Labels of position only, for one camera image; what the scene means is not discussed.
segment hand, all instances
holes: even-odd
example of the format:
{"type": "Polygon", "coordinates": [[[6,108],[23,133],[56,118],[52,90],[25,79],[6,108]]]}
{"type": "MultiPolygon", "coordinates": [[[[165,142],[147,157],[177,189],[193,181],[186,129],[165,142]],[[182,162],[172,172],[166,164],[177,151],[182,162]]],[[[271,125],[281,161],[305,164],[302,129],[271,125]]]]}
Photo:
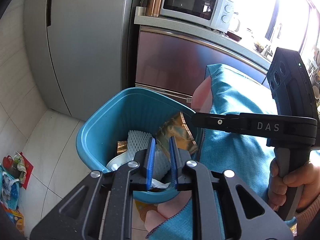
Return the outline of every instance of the hand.
{"type": "Polygon", "coordinates": [[[268,204],[273,210],[277,210],[279,206],[285,203],[287,187],[303,188],[301,199],[297,209],[303,210],[307,208],[320,194],[320,167],[311,162],[306,163],[302,167],[290,172],[288,175],[280,178],[278,176],[279,168],[276,159],[270,164],[270,178],[268,188],[268,204]]]}

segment microwave control panel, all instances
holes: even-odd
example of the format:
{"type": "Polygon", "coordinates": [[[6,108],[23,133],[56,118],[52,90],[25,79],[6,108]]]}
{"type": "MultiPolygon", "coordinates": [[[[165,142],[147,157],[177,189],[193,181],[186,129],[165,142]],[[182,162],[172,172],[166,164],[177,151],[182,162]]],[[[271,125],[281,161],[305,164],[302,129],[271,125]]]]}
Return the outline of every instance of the microwave control panel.
{"type": "Polygon", "coordinates": [[[230,20],[233,16],[234,3],[231,0],[226,0],[224,7],[221,9],[221,16],[215,26],[216,30],[222,31],[224,33],[228,32],[230,25],[230,20]]]}

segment window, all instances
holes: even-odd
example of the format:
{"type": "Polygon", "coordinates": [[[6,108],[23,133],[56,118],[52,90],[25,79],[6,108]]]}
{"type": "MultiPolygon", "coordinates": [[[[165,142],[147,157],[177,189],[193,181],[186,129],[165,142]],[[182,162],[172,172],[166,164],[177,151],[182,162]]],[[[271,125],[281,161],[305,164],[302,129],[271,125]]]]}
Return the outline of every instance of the window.
{"type": "Polygon", "coordinates": [[[241,28],[247,28],[259,37],[265,37],[276,0],[232,0],[239,13],[241,28]]]}
{"type": "Polygon", "coordinates": [[[300,51],[309,21],[309,4],[306,0],[280,0],[275,27],[280,33],[272,40],[274,48],[300,51]]]}
{"type": "Polygon", "coordinates": [[[243,33],[249,29],[255,41],[263,46],[271,44],[273,53],[277,47],[302,51],[312,10],[307,0],[233,1],[241,23],[238,34],[243,40],[248,37],[243,33]]]}

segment countertop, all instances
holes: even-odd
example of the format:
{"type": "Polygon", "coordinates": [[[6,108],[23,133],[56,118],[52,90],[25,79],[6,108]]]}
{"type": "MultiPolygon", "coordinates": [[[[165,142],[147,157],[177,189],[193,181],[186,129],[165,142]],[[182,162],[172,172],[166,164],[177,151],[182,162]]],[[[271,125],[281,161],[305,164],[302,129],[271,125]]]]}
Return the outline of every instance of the countertop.
{"type": "Polygon", "coordinates": [[[265,59],[258,52],[253,49],[246,48],[239,44],[238,42],[226,37],[225,35],[206,29],[192,23],[180,21],[173,18],[166,17],[148,17],[145,16],[145,8],[137,7],[136,15],[134,18],[134,23],[138,25],[146,25],[152,27],[159,27],[168,30],[179,31],[182,33],[190,34],[202,39],[205,39],[209,42],[217,44],[221,47],[229,49],[230,51],[250,60],[256,65],[268,70],[271,62],[265,59]]]}

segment sleeve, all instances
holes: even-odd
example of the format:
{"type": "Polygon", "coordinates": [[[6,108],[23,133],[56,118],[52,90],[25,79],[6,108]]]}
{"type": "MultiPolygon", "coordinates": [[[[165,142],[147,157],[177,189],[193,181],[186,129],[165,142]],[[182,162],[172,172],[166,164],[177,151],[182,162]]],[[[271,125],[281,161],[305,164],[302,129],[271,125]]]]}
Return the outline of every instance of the sleeve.
{"type": "Polygon", "coordinates": [[[320,195],[313,201],[313,203],[308,206],[306,210],[301,213],[296,213],[297,218],[297,234],[298,236],[303,233],[303,231],[309,226],[311,221],[314,219],[315,215],[320,209],[320,195]]]}

